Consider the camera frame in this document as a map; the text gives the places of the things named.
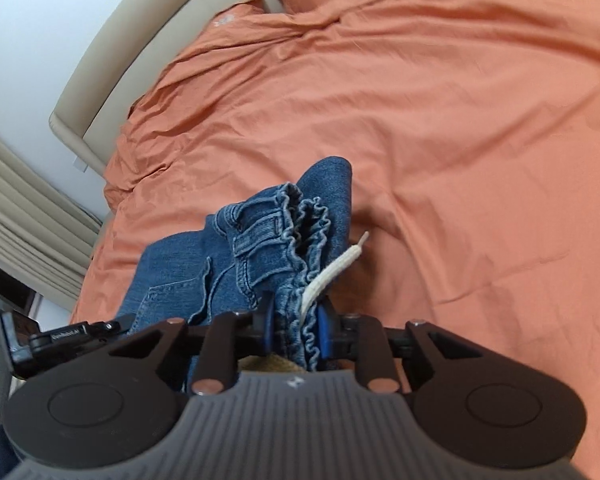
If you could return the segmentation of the beige upholstered headboard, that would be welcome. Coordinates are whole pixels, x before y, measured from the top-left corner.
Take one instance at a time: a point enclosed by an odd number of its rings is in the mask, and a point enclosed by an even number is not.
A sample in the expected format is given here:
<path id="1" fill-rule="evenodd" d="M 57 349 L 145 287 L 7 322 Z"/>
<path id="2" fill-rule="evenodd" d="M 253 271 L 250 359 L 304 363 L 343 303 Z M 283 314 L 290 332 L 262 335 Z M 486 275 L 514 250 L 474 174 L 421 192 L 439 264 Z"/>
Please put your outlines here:
<path id="1" fill-rule="evenodd" d="M 244 0 L 122 0 L 94 37 L 50 114 L 76 158 L 103 174 L 131 105 L 219 12 Z M 264 0 L 280 12 L 278 0 Z"/>

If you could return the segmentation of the blue denim pants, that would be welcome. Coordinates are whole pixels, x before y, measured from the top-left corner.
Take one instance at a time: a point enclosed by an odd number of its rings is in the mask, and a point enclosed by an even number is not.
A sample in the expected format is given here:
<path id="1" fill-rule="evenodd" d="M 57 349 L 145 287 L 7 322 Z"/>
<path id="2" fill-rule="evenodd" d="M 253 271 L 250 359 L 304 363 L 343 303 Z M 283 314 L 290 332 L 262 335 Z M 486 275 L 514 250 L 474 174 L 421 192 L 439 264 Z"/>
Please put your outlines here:
<path id="1" fill-rule="evenodd" d="M 332 156 L 294 183 L 257 192 L 210 214 L 200 231 L 145 248 L 119 315 L 130 336 L 168 318 L 191 326 L 224 313 L 270 308 L 272 350 L 309 372 L 322 366 L 318 301 L 302 296 L 349 246 L 352 167 Z"/>

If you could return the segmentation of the white wall socket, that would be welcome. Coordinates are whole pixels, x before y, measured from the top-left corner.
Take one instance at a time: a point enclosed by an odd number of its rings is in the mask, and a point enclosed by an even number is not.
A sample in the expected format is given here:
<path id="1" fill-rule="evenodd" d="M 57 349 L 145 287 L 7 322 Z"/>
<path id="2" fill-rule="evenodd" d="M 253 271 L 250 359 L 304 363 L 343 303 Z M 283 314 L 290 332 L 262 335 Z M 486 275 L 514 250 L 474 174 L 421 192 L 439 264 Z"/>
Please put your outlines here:
<path id="1" fill-rule="evenodd" d="M 81 172 L 85 172 L 88 168 L 88 165 L 86 162 L 84 162 L 84 160 L 76 157 L 73 161 L 73 167 Z"/>

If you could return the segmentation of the beige pleated curtain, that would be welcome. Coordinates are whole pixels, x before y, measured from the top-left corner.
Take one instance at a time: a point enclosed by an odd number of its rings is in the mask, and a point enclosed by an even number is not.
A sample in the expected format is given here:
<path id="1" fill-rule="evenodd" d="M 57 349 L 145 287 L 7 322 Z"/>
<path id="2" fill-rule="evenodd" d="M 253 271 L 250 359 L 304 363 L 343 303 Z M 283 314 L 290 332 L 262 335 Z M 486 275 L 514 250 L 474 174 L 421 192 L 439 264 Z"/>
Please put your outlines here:
<path id="1" fill-rule="evenodd" d="M 0 140 L 0 268 L 71 311 L 102 222 Z"/>

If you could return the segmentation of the orange duvet cover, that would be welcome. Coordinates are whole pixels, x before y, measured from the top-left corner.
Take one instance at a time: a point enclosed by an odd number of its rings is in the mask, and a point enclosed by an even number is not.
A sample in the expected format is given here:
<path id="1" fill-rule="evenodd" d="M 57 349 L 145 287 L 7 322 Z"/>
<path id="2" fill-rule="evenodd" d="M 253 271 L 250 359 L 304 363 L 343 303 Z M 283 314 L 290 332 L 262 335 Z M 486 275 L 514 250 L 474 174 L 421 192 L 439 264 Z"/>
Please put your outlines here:
<path id="1" fill-rule="evenodd" d="M 424 318 L 569 384 L 600 479 L 600 0 L 332 0 L 202 33 L 137 99 L 74 309 L 143 249 L 314 162 L 352 167 L 341 311 Z"/>

